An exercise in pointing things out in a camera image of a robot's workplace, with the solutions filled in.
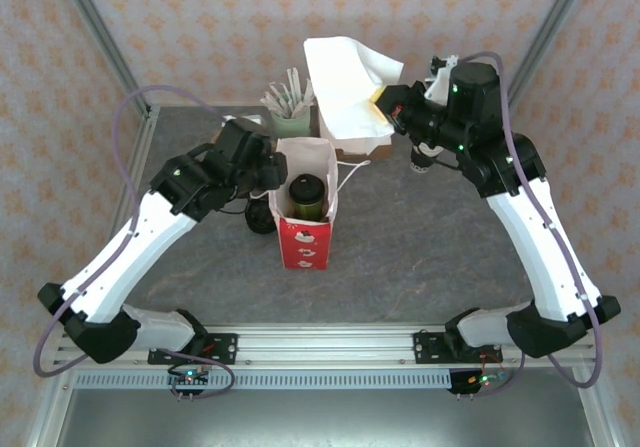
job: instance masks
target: white tissue paper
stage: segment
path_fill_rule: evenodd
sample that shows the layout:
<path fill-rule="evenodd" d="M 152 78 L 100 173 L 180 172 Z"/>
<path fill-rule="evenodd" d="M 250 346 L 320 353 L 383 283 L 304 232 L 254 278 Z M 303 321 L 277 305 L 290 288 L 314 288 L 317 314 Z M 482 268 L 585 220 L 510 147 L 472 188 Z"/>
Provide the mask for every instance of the white tissue paper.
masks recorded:
<path fill-rule="evenodd" d="M 307 39 L 304 53 L 331 136 L 338 140 L 371 139 L 366 142 L 367 154 L 388 140 L 393 126 L 370 98 L 379 87 L 397 84 L 404 64 L 349 37 Z"/>

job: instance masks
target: patterned wallpaper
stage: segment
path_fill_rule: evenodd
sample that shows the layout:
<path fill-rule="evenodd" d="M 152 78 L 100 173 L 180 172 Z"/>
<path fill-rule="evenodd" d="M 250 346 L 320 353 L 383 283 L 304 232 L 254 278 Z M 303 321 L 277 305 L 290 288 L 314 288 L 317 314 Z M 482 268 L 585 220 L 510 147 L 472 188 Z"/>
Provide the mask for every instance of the patterned wallpaper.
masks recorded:
<path fill-rule="evenodd" d="M 124 93 L 71 0 L 0 0 L 0 39 L 0 445 L 22 447 L 45 386 L 31 370 L 47 319 L 36 293 L 104 243 Z M 138 116 L 122 127 L 130 148 Z"/>
<path fill-rule="evenodd" d="M 628 445 L 640 445 L 639 19 L 640 0 L 580 0 L 515 118 L 540 150 L 583 265 L 622 305 L 605 326 L 606 365 Z"/>
<path fill-rule="evenodd" d="M 347 35 L 424 77 L 431 55 L 504 53 L 513 73 L 553 0 L 94 0 L 138 83 L 257 103 L 308 37 Z M 150 94 L 155 103 L 182 103 Z"/>

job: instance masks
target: black bracket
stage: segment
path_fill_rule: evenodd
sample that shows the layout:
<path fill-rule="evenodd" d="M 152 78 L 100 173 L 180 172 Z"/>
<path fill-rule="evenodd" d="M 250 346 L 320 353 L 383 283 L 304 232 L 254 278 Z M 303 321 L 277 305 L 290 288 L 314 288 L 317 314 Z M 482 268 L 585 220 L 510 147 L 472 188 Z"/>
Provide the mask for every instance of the black bracket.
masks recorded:
<path fill-rule="evenodd" d="M 212 334 L 208 333 L 205 337 L 204 347 L 198 357 L 205 359 L 217 360 L 225 365 L 233 365 L 236 363 L 236 354 L 238 353 L 238 334 Z M 147 357 L 149 365 L 198 365 L 197 361 L 185 360 L 181 357 L 175 357 L 162 350 L 150 350 Z"/>
<path fill-rule="evenodd" d="M 413 353 L 416 364 L 481 364 L 482 352 L 495 356 L 502 362 L 501 349 L 493 345 L 485 345 L 477 349 L 466 348 L 457 354 L 451 350 L 445 332 L 426 332 L 424 330 L 413 334 Z M 485 363 L 496 364 L 490 355 Z"/>

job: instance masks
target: orange patterned wall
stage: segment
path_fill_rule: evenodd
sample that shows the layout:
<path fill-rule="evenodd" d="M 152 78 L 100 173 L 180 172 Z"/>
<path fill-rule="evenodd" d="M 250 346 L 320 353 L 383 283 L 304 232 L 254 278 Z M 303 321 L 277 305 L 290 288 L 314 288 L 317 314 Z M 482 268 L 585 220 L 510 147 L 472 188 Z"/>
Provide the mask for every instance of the orange patterned wall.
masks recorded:
<path fill-rule="evenodd" d="M 622 305 L 605 327 L 606 365 L 628 445 L 640 445 L 639 19 L 640 0 L 580 0 L 515 117 L 585 268 Z"/>
<path fill-rule="evenodd" d="M 502 52 L 514 72 L 553 0 L 95 0 L 139 84 L 257 103 L 308 37 L 347 35 L 424 77 L 431 55 Z M 183 103 L 157 93 L 156 103 Z"/>
<path fill-rule="evenodd" d="M 71 0 L 0 0 L 0 445 L 23 446 L 45 383 L 36 300 L 104 243 L 120 181 L 110 118 L 123 90 Z M 127 115 L 122 146 L 138 126 Z"/>

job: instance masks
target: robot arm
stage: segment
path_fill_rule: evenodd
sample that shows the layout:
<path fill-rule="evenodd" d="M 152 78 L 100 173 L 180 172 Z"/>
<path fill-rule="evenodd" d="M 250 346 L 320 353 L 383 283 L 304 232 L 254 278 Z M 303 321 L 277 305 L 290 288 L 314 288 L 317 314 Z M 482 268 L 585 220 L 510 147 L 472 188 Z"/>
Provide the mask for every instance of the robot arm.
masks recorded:
<path fill-rule="evenodd" d="M 230 120 L 215 144 L 203 144 L 167 161 L 142 198 L 135 232 L 130 230 L 130 220 L 75 277 L 40 290 L 38 298 L 53 314 L 103 267 L 126 235 L 132 236 L 60 319 L 67 334 L 93 360 L 110 362 L 132 346 L 183 350 L 190 355 L 201 352 L 206 330 L 188 312 L 149 312 L 123 304 L 169 246 L 209 212 L 236 198 L 247 198 L 252 190 L 277 189 L 284 183 L 284 156 L 272 153 L 269 139 L 251 133 L 252 126 L 246 119 Z"/>
<path fill-rule="evenodd" d="M 483 63 L 457 64 L 434 58 L 427 88 L 387 86 L 372 97 L 396 132 L 414 144 L 412 162 L 427 169 L 442 150 L 455 153 L 462 175 L 476 187 L 505 226 L 531 281 L 530 304 L 498 310 L 467 311 L 445 326 L 454 353 L 485 345 L 515 344 L 542 357 L 573 344 L 590 329 L 583 301 L 600 323 L 620 312 L 615 297 L 602 296 L 578 262 L 551 199 L 545 169 L 532 142 L 515 134 L 514 145 L 529 187 L 564 239 L 581 276 L 579 295 L 558 243 L 524 192 L 509 154 L 502 126 L 500 79 Z"/>

